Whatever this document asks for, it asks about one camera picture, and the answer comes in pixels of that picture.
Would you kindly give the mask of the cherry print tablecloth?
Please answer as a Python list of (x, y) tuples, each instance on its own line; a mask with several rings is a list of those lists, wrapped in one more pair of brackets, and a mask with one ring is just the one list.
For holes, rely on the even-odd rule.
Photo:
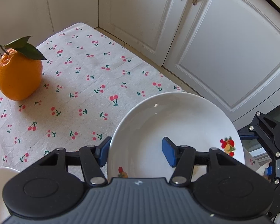
[(126, 114), (162, 93), (185, 93), (97, 30), (77, 23), (38, 47), (42, 82), (21, 102), (0, 90), (0, 166), (24, 170), (52, 150), (77, 151), (113, 136)]

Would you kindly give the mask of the white kitchen cabinets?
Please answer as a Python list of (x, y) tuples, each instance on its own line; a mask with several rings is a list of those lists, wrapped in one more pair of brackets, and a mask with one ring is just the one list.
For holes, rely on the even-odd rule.
[(237, 127), (280, 106), (280, 0), (0, 0), (0, 42), (25, 35), (51, 80), (90, 87), (145, 57)]

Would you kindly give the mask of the orange with green leaf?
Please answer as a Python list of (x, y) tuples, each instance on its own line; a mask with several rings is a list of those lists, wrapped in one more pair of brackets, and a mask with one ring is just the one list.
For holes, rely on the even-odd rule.
[(10, 100), (23, 101), (42, 81), (42, 61), (46, 57), (32, 44), (29, 36), (1, 45), (0, 90)]

